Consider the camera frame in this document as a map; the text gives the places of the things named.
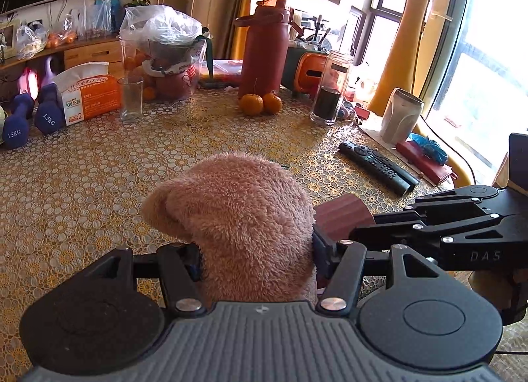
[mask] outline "dark liquid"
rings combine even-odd
[[[341,93],[336,89],[330,87],[321,87],[315,105],[313,106],[313,113],[325,120],[332,121],[337,111],[337,104],[341,99]]]

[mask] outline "orange tissue package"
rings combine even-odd
[[[66,125],[75,124],[121,106],[117,80],[108,63],[88,62],[67,69],[54,79],[62,97]]]

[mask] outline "fuzzy pink fabric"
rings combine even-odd
[[[142,207],[151,226],[198,245],[208,303],[315,302],[314,213],[287,170],[241,153],[199,162]]]

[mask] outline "gray ribbed panel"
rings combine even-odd
[[[214,312],[173,324],[157,351],[104,376],[63,376],[37,368],[25,382],[497,382],[487,368],[464,375],[420,375],[366,349],[344,319],[324,318],[305,302],[218,303]]]

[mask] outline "glass bottle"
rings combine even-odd
[[[332,126],[347,90],[352,56],[331,51],[326,58],[321,81],[313,101],[311,120],[320,126]]]

